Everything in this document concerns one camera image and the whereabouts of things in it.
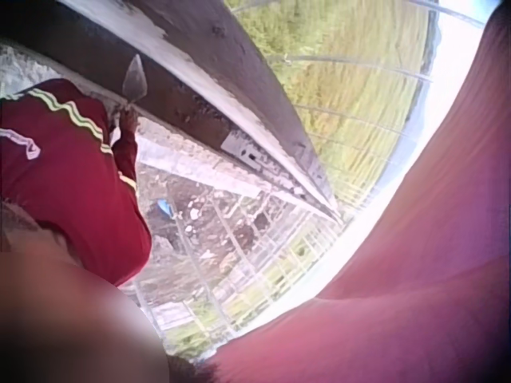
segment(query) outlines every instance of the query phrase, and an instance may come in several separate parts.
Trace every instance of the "hand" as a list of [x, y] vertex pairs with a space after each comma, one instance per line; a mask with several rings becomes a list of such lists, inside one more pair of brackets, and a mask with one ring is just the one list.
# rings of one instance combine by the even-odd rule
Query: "hand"
[[135, 133], [138, 126], [138, 114], [133, 108], [122, 109], [119, 116], [119, 129], [121, 133]]

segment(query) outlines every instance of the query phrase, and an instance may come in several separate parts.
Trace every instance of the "trowel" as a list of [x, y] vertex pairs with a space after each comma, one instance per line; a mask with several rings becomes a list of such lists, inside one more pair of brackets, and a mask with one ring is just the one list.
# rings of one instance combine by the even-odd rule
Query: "trowel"
[[122, 95], [127, 100], [127, 109], [147, 95], [147, 80], [145, 79], [144, 67], [139, 54], [129, 64], [125, 80], [122, 83]]

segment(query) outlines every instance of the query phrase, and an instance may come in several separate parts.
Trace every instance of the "green field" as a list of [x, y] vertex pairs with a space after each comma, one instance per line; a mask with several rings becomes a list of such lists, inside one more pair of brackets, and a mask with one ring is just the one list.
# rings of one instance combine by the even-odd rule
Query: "green field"
[[[239, 6], [240, 0], [226, 2]], [[402, 0], [310, 0], [272, 3], [236, 15], [265, 57], [348, 57], [387, 68], [419, 73], [428, 30], [428, 12]], [[360, 207], [380, 177], [401, 131], [418, 81], [382, 69], [317, 61], [269, 60], [291, 102], [330, 109], [353, 118], [297, 109], [329, 180], [343, 206]], [[278, 298], [316, 261], [300, 235], [288, 248], [299, 253], [302, 267], [280, 260], [264, 271]], [[208, 302], [190, 304], [208, 329], [219, 319]], [[224, 304], [235, 328], [246, 326], [268, 305], [261, 286], [252, 282]], [[169, 341], [193, 357], [221, 338], [206, 335], [196, 323], [168, 332]]]

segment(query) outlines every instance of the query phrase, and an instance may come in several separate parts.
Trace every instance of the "red sleeve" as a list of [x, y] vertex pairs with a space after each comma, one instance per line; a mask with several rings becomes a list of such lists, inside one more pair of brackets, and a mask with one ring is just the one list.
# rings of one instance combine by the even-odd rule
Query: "red sleeve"
[[133, 182], [137, 181], [135, 160], [137, 159], [137, 142], [133, 132], [124, 131], [121, 138], [112, 146], [113, 157], [119, 172]]

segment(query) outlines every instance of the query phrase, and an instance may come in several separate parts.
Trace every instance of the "red jacket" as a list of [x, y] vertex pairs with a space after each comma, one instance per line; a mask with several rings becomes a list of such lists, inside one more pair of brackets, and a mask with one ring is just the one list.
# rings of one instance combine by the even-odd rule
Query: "red jacket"
[[105, 107], [66, 80], [0, 104], [1, 193], [67, 235], [86, 270], [118, 286], [145, 265], [151, 236], [137, 206], [135, 136], [109, 145]]

